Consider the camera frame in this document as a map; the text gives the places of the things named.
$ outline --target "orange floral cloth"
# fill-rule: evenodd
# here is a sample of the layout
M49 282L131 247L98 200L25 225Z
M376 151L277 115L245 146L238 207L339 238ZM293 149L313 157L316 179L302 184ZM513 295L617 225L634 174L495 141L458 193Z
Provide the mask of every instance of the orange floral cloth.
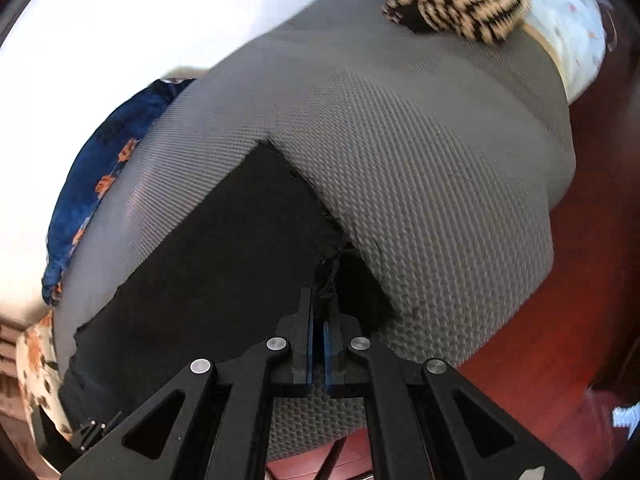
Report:
M33 436L31 413L42 406L58 431L71 439L71 424L58 398L60 375L53 346L53 312L23 332L15 344L15 364L18 368L18 386L27 415L27 424Z
M85 229L137 144L193 79L158 79L107 117L76 156L47 231L42 299L55 306L64 274Z

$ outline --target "white bedsheet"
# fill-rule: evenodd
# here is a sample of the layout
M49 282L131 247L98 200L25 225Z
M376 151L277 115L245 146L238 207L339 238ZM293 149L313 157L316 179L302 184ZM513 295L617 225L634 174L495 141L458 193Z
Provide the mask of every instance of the white bedsheet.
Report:
M605 31L596 0L531 0L526 22L558 57L569 103L574 102L600 71Z

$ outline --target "gray fabric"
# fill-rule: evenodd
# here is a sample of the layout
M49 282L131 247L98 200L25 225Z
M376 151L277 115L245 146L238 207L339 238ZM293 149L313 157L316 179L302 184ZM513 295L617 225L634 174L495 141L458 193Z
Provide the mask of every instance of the gray fabric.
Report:
M500 48L415 36L383 0L319 0L192 84L138 146L90 223L54 314L73 334L182 218L270 137L351 235L401 319L403 358L460 364L552 265L549 209L575 160L562 82L518 31ZM364 424L358 400L278 400L271 457Z

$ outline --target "black cable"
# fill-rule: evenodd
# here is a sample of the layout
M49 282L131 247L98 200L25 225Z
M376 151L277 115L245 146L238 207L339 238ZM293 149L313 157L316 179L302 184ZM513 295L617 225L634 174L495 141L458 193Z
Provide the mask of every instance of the black cable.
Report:
M335 463L338 462L338 457L342 452L342 448L344 447L346 440L347 438L343 437L334 442L329 453L325 457L324 462L322 462L320 471L318 471L314 480L329 480L329 476L331 476L331 473L334 471Z

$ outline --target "red wooden floor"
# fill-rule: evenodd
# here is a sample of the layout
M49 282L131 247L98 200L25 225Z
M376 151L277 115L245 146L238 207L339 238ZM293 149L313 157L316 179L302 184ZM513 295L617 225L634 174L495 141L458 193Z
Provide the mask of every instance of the red wooden floor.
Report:
M460 368L584 480L601 476L626 435L608 421L616 399L588 386L640 320L640 84L629 53L621 38L571 106L577 170L551 214L550 276ZM329 448L273 462L270 471L312 480ZM331 480L370 469L368 454L366 434L351 436Z

